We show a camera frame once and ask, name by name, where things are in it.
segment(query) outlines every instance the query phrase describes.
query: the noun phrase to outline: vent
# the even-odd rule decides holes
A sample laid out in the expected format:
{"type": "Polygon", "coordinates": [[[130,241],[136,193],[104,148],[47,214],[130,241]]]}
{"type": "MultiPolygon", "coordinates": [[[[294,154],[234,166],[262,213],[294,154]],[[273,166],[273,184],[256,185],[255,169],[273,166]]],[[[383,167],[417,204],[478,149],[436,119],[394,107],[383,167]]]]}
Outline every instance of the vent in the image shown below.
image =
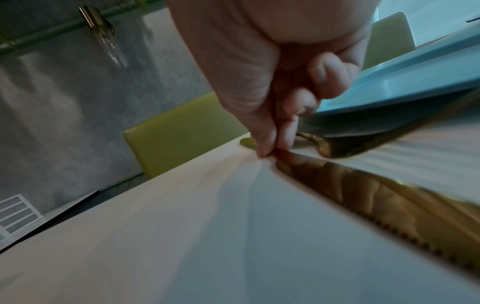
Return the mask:
{"type": "Polygon", "coordinates": [[[41,218],[42,215],[21,195],[0,201],[0,241],[41,218]]]}

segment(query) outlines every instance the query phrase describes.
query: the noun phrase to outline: table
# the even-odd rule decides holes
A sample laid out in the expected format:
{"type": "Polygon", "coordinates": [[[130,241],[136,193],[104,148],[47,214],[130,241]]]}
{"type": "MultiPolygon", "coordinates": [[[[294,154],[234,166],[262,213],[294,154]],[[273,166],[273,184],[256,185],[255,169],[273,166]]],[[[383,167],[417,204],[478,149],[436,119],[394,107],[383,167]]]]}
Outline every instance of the table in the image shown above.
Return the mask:
{"type": "Polygon", "coordinates": [[[233,140],[0,255],[10,303],[478,303],[233,140]]]}

